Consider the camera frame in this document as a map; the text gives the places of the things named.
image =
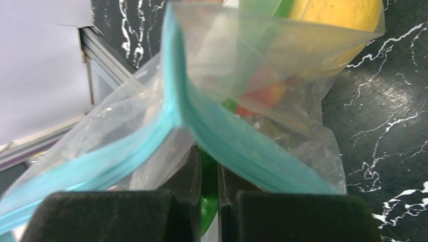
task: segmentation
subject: marble countertop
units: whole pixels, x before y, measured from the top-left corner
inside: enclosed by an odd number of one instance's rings
[[[134,70],[160,49],[166,0],[92,0],[103,39]],[[384,0],[386,34],[323,101],[348,193],[373,210],[384,242],[428,237],[428,2]]]

